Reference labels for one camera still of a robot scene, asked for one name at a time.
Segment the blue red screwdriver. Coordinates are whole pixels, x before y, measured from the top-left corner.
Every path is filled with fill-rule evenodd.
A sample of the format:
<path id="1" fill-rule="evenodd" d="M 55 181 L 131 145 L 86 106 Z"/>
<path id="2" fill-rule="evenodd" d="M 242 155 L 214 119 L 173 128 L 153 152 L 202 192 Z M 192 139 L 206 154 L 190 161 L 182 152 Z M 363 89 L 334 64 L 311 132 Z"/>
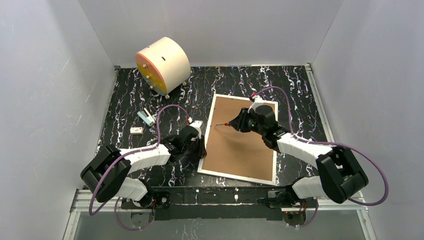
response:
<path id="1" fill-rule="evenodd" d="M 222 127 L 222 126 L 228 127 L 228 126 L 230 126 L 230 125 L 229 125 L 229 123 L 228 123 L 228 122 L 225 122 L 225 123 L 219 123 L 219 124 L 216 124 L 216 125 L 215 125 L 215 127 Z"/>

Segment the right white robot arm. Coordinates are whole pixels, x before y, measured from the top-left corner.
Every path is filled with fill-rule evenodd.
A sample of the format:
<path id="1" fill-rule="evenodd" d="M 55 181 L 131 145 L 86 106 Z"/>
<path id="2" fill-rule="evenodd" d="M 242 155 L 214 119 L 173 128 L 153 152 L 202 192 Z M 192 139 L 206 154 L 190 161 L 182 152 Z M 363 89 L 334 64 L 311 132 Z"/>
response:
<path id="1" fill-rule="evenodd" d="M 298 178 L 276 194 L 284 201 L 294 204 L 303 199 L 325 197 L 341 204 L 369 183 L 350 149 L 295 137 L 276 120 L 274 110 L 268 105 L 255 109 L 243 107 L 226 125 L 241 133 L 257 133 L 269 149 L 293 156 L 318 170 L 317 176 Z"/>

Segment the white picture frame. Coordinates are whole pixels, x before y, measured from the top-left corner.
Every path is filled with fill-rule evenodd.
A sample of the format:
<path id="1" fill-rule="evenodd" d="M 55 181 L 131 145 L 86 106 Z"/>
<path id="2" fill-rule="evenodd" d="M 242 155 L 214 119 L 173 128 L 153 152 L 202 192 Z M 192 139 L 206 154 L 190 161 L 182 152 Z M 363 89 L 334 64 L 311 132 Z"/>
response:
<path id="1" fill-rule="evenodd" d="M 250 105 L 247 97 L 214 94 L 204 134 L 207 156 L 199 161 L 199 174 L 276 185 L 277 153 L 265 146 L 259 134 L 215 127 L 233 120 L 241 108 Z"/>

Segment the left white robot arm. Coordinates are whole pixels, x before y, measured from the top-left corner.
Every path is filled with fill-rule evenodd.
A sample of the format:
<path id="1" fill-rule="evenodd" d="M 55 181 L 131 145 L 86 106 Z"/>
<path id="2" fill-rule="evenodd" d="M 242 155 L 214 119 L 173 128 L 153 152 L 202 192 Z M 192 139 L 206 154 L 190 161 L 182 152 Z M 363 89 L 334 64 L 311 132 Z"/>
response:
<path id="1" fill-rule="evenodd" d="M 153 150 L 149 146 L 117 149 L 108 145 L 81 171 L 80 178 L 94 192 L 102 176 L 106 175 L 95 197 L 100 203 L 113 197 L 143 201 L 150 187 L 144 181 L 128 175 L 145 168 L 167 165 L 181 158 L 190 161 L 204 158 L 207 152 L 202 125 L 202 121 L 195 120 L 178 134 L 163 139 L 158 148 Z"/>

